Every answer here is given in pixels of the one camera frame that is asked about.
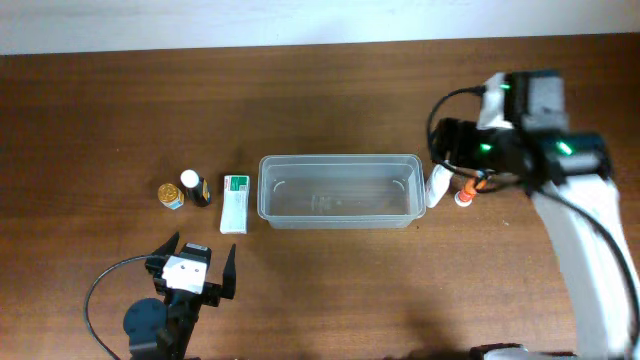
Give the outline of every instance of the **white wall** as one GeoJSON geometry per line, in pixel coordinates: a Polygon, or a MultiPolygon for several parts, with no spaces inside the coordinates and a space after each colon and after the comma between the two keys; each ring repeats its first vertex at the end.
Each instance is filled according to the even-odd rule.
{"type": "Polygon", "coordinates": [[[0,0],[0,53],[640,31],[640,0],[0,0]]]}

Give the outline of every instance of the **clear plastic container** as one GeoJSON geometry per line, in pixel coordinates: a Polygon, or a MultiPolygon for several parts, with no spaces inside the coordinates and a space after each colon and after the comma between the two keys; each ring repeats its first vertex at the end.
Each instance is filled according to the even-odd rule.
{"type": "Polygon", "coordinates": [[[415,155],[275,155],[260,162],[258,214],[276,229],[403,228],[425,210],[415,155]]]}

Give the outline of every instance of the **bottle cap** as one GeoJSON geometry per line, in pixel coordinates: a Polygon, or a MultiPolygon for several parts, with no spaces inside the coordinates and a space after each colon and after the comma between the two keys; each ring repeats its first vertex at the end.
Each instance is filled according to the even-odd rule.
{"type": "Polygon", "coordinates": [[[200,176],[195,171],[189,169],[182,172],[182,175],[180,175],[180,181],[182,181],[182,185],[185,187],[194,188],[198,186],[200,176]]]}
{"type": "Polygon", "coordinates": [[[158,189],[158,199],[163,203],[170,203],[178,198],[180,190],[173,184],[164,184],[158,189]]]}
{"type": "Polygon", "coordinates": [[[459,206],[462,206],[462,207],[467,207],[467,206],[471,205],[471,201],[472,201],[473,198],[469,199],[469,201],[462,201],[462,199],[460,199],[460,191],[458,191],[456,193],[456,196],[453,197],[453,199],[456,201],[456,204],[458,204],[459,206]]]}

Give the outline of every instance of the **small bottle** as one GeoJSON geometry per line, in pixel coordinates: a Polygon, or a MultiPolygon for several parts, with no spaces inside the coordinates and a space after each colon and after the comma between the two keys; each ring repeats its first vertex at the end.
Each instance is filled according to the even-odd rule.
{"type": "Polygon", "coordinates": [[[476,189],[482,189],[486,184],[487,184],[486,180],[480,181],[480,183],[478,185],[476,185],[476,180],[475,179],[467,180],[467,183],[464,184],[464,188],[462,190],[458,191],[456,193],[456,196],[454,197],[454,200],[456,201],[456,204],[458,204],[458,205],[460,205],[462,207],[467,207],[467,206],[471,205],[471,202],[473,201],[473,198],[478,193],[476,191],[476,189]]]}
{"type": "Polygon", "coordinates": [[[433,168],[427,185],[425,186],[426,205],[428,208],[433,208],[438,205],[442,196],[449,189],[449,183],[453,173],[447,170],[444,166],[438,164],[433,168]]]}
{"type": "Polygon", "coordinates": [[[158,189],[158,199],[171,210],[175,210],[184,204],[184,194],[173,184],[161,185],[158,189]]]}
{"type": "Polygon", "coordinates": [[[191,169],[183,171],[180,175],[180,181],[187,189],[187,197],[196,205],[205,207],[211,204],[211,193],[207,181],[197,172],[191,169]]]}

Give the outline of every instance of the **white tube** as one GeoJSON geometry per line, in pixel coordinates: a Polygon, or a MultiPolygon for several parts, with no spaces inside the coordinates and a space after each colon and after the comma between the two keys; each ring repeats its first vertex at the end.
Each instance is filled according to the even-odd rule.
{"type": "Polygon", "coordinates": [[[433,168],[429,180],[425,185],[425,199],[428,208],[433,208],[438,205],[444,193],[449,189],[449,183],[453,173],[444,168],[444,166],[438,164],[433,168]]]}

